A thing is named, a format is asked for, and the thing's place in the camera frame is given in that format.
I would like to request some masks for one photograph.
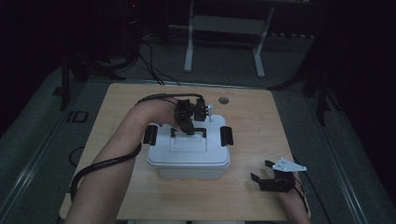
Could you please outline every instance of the table leg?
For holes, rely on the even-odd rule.
[[[194,45],[192,44],[192,31],[193,31],[193,17],[194,17],[194,4],[190,1],[190,19],[189,19],[189,44],[187,46],[186,61],[184,63],[184,71],[190,72],[192,69],[192,54]]]
[[[262,46],[264,44],[265,37],[267,36],[268,28],[270,26],[271,19],[272,19],[273,15],[274,15],[274,10],[275,10],[274,7],[270,8],[270,12],[268,14],[267,21],[264,23],[264,26],[262,27],[262,34],[260,36],[260,43],[257,46],[257,48],[253,49],[254,63],[256,64],[256,70],[257,70],[257,76],[258,77],[264,77],[265,76],[264,69],[263,69],[263,66],[262,66],[262,56],[260,55],[260,53],[262,52]]]

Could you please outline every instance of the black cable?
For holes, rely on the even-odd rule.
[[[141,66],[138,66],[138,65],[135,65],[134,67],[137,67],[137,68],[140,68],[140,69],[149,71],[147,68],[144,68],[144,67],[141,67]],[[176,79],[174,79],[173,77],[170,77],[170,76],[164,74],[162,71],[160,71],[159,69],[157,69],[157,68],[154,67],[154,66],[152,66],[152,67],[153,67],[157,72],[159,72],[159,75],[160,75],[160,76],[168,77],[168,78],[171,79],[172,81],[176,82],[176,84],[177,84],[178,86],[181,86],[181,83],[180,83],[179,81],[177,81]]]
[[[294,157],[293,154],[291,154],[291,156],[293,157],[293,159],[294,159],[295,162],[299,163],[298,160]],[[309,184],[311,185],[312,190],[313,190],[313,191],[315,192],[315,194],[317,195],[317,198],[318,198],[318,201],[319,201],[319,203],[320,203],[320,206],[322,207],[324,216],[327,218],[327,221],[328,221],[330,224],[332,224],[332,222],[331,222],[331,220],[330,220],[330,216],[329,216],[329,214],[327,213],[327,211],[326,211],[326,209],[325,209],[325,207],[324,207],[324,203],[323,203],[323,201],[320,199],[317,189],[316,189],[315,186],[312,184],[311,178],[309,177],[309,175],[308,175],[307,172],[303,172],[303,174],[305,175],[306,179],[308,180]]]
[[[143,97],[140,99],[136,104],[140,104],[142,102],[148,101],[148,100],[155,100],[155,99],[163,99],[166,97],[184,97],[184,96],[194,96],[198,97],[200,100],[204,100],[204,96],[197,94],[197,93],[180,93],[180,94],[166,94],[166,93],[159,93],[159,94],[152,94]]]
[[[117,64],[112,64],[112,65],[106,66],[106,68],[110,69],[112,71],[115,71],[115,70],[118,70],[118,69],[121,69],[121,68],[124,68],[124,67],[128,66],[129,64],[133,63],[135,60],[136,60],[136,57],[131,56],[131,55],[127,55],[124,62],[117,63]]]
[[[168,100],[166,100],[166,99],[161,99],[161,100],[166,101],[166,102],[169,102],[169,103],[171,103],[172,105],[177,105],[177,104],[175,104],[174,102],[168,101]]]
[[[73,149],[73,151],[70,152],[69,154],[69,162],[70,164],[72,164],[74,167],[77,167],[77,164],[75,162],[73,162],[73,155],[80,149],[83,149],[84,147],[78,147]]]
[[[308,214],[308,206],[306,205],[305,196],[295,186],[293,188],[298,193],[298,195],[300,196],[301,200],[303,201],[304,207],[305,207],[305,211]]]
[[[181,86],[181,84],[180,84],[177,80],[175,80],[174,78],[172,78],[172,77],[170,77],[170,76],[164,74],[163,72],[161,72],[160,70],[158,70],[156,67],[154,67],[154,65],[152,64],[152,61],[153,61],[153,60],[152,60],[152,58],[153,58],[152,46],[151,46],[148,42],[146,42],[146,41],[144,41],[144,40],[142,40],[142,43],[145,44],[145,45],[147,45],[148,48],[149,48],[149,51],[150,51],[149,66],[148,66],[148,63],[146,63],[146,66],[148,67],[148,70],[150,71],[150,73],[155,74],[154,70],[157,70],[161,75],[170,78],[171,80],[173,80],[174,82],[176,82],[176,84],[177,84],[178,86]]]
[[[143,60],[143,63],[148,68],[148,71],[151,74],[151,76],[158,82],[158,84],[163,86],[164,85],[163,81],[152,71],[152,69],[149,66],[149,63],[145,60],[145,58],[143,58],[143,56],[142,56],[142,54],[140,52],[139,52],[139,57]]]
[[[61,223],[61,216],[58,215],[58,218],[56,218],[56,224],[60,224]]]
[[[92,165],[87,166],[84,169],[80,170],[73,178],[72,184],[70,186],[70,194],[71,194],[72,202],[76,196],[77,189],[78,189],[78,183],[82,177],[84,177],[85,175],[92,173],[94,171],[97,171],[97,170],[100,170],[103,168],[107,168],[109,166],[119,164],[124,161],[128,161],[128,160],[136,157],[139,154],[141,149],[142,149],[142,144],[139,143],[139,146],[137,146],[137,148],[131,154],[128,154],[126,156],[117,157],[117,158],[110,159],[110,160],[106,160],[106,161],[99,161],[95,164],[92,164]]]

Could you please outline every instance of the metal stand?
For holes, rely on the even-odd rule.
[[[253,58],[256,64],[257,76],[264,77],[264,69],[262,66],[262,46],[267,36],[269,24],[274,15],[274,7],[270,7],[268,17],[265,21],[248,20],[237,18],[224,18],[204,15],[194,15],[194,3],[190,4],[189,19],[189,44],[187,46],[186,61],[184,71],[190,72],[192,69],[193,43],[192,34],[194,30],[224,32],[244,35],[260,35],[259,45],[253,49]]]

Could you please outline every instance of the dark background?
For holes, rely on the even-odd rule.
[[[164,36],[167,31],[163,27],[168,23],[188,23],[187,1],[145,2],[141,6],[142,19]],[[257,6],[262,4],[258,0],[252,3],[250,9],[240,12],[241,16],[249,11],[257,12]],[[103,11],[109,8],[105,0],[5,0],[0,4],[2,135],[42,81],[60,66],[71,43],[94,55],[98,46],[108,43],[108,34],[117,34],[122,25],[114,23],[116,19],[103,23],[102,14],[120,20],[114,13]],[[230,8],[221,5],[217,12],[227,14]],[[205,10],[205,1],[201,10]],[[326,38],[316,43],[319,50],[311,54],[332,66],[329,87],[335,91],[394,203],[396,186],[391,179],[396,168],[395,15],[395,4],[385,0],[317,0],[311,4],[276,5],[270,27],[271,33],[286,36],[326,34]],[[120,34],[113,35],[113,41],[120,38]],[[332,50],[333,57],[326,58],[327,50]]]

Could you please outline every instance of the wire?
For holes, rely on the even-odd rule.
[[[305,207],[305,211],[308,214],[308,206],[306,205],[306,201],[305,201],[305,193],[302,194],[295,186],[293,187],[295,191],[297,191],[298,195],[300,196],[301,200],[304,203],[304,207]]]
[[[299,163],[298,160],[295,158],[295,156],[294,156],[293,154],[291,154],[291,156],[293,157],[293,159],[294,159],[297,163]],[[312,190],[315,192],[315,195],[317,195],[317,198],[318,198],[318,201],[319,201],[319,203],[320,203],[320,206],[322,207],[324,216],[327,218],[327,221],[328,221],[329,223],[332,223],[331,220],[330,220],[329,214],[327,213],[327,211],[326,211],[326,209],[325,209],[325,207],[324,207],[324,203],[323,203],[323,201],[322,201],[322,200],[320,199],[320,197],[319,197],[319,194],[318,194],[317,189],[316,189],[315,186],[312,184],[311,178],[309,177],[309,175],[308,175],[307,172],[303,172],[303,174],[305,175],[306,179],[308,180],[309,184],[311,185],[311,188],[312,188]]]
[[[139,65],[135,65],[134,67],[140,68],[140,69],[143,69],[143,70],[146,70],[146,71],[149,71],[147,68],[141,67],[141,66],[139,66]],[[156,71],[158,71],[158,72],[160,73],[160,74],[159,74],[160,76],[168,77],[168,78],[171,79],[172,81],[176,82],[176,84],[177,84],[178,86],[181,86],[181,83],[178,82],[177,80],[175,80],[174,78],[167,76],[166,74],[164,74],[163,72],[161,72],[161,71],[159,71],[157,68],[155,68],[154,66],[153,66],[153,68],[154,68]]]
[[[142,54],[140,54],[140,52],[139,52],[139,57],[143,60],[143,63],[145,63],[151,76],[158,82],[158,84],[164,86],[163,81],[159,77],[157,77],[157,75],[152,71],[152,69],[149,66],[149,63],[145,60],[145,58],[143,58],[143,56],[142,56]]]
[[[174,78],[172,78],[172,77],[170,77],[170,76],[164,74],[163,72],[161,72],[160,70],[158,70],[156,67],[154,67],[154,65],[152,64],[152,61],[153,61],[153,60],[152,60],[152,58],[153,58],[152,46],[151,46],[148,42],[146,42],[146,41],[144,41],[144,40],[142,40],[142,43],[145,44],[145,45],[147,45],[148,48],[149,48],[149,51],[150,51],[149,63],[143,58],[143,56],[142,56],[140,53],[139,53],[139,56],[140,56],[140,58],[143,60],[143,62],[145,63],[146,67],[148,68],[148,71],[149,71],[149,72],[151,73],[151,75],[157,80],[157,82],[159,81],[159,80],[158,80],[159,78],[158,78],[158,76],[157,76],[157,74],[155,73],[154,70],[156,70],[157,72],[159,72],[160,75],[162,75],[162,76],[164,76],[164,77],[170,78],[171,80],[173,80],[174,82],[176,82],[176,84],[177,84],[178,86],[181,86],[181,84],[180,84],[177,80],[175,80]]]
[[[297,178],[294,178],[294,179],[297,180],[297,182],[300,184],[301,187],[303,186],[303,184],[301,183],[301,180],[299,180]]]
[[[168,36],[167,38],[168,38],[168,39],[169,39],[169,38],[173,38],[173,37],[175,37],[175,36],[178,36],[178,35],[182,35],[182,34],[184,34],[184,33],[187,33],[188,31],[189,31],[188,28],[183,29],[183,30],[181,30],[181,31],[174,31],[174,32],[172,32],[171,34],[169,34],[169,36]],[[150,34],[148,34],[148,35],[143,36],[143,37],[142,37],[142,40],[148,41],[148,42],[150,42],[150,43],[162,43],[162,42],[166,41],[166,40],[164,40],[163,38],[157,37],[154,33],[150,33]]]
[[[119,164],[124,161],[128,161],[128,160],[136,157],[139,154],[141,149],[142,149],[142,144],[140,143],[139,146],[137,146],[137,148],[134,150],[134,152],[132,152],[126,156],[121,156],[121,157],[117,157],[117,158],[106,160],[106,161],[99,161],[97,163],[94,163],[94,164],[87,166],[84,169],[80,170],[73,178],[72,184],[70,186],[70,195],[72,198],[72,202],[76,196],[77,189],[78,189],[78,183],[82,177],[84,177],[85,175],[90,174],[94,171],[97,171],[97,170],[100,170],[103,168],[107,168],[109,166]]]
[[[56,224],[60,224],[61,223],[61,216],[58,215],[58,218],[56,218]]]
[[[172,105],[177,105],[177,104],[175,104],[174,102],[172,102],[172,101],[169,101],[169,100],[166,100],[166,99],[160,99],[160,100],[163,100],[163,101],[169,102],[169,103],[171,103]]]
[[[115,71],[115,70],[127,67],[128,65],[135,62],[136,59],[137,59],[136,56],[129,54],[125,57],[125,62],[113,64],[113,65],[107,66],[106,68],[111,69],[112,71]]]
[[[73,155],[79,151],[80,149],[83,149],[84,147],[77,147],[75,149],[73,149],[73,151],[70,152],[69,154],[69,162],[70,164],[72,164],[74,167],[77,167],[77,164],[75,162],[73,162]]]
[[[179,97],[179,96],[194,96],[194,97],[198,97],[201,101],[204,100],[204,96],[197,94],[197,93],[179,93],[179,94],[166,94],[166,93],[158,93],[158,94],[152,94],[152,95],[148,95],[143,97],[142,99],[140,99],[136,104],[140,104],[142,102],[148,101],[148,100],[155,100],[155,99],[163,99],[166,97]]]

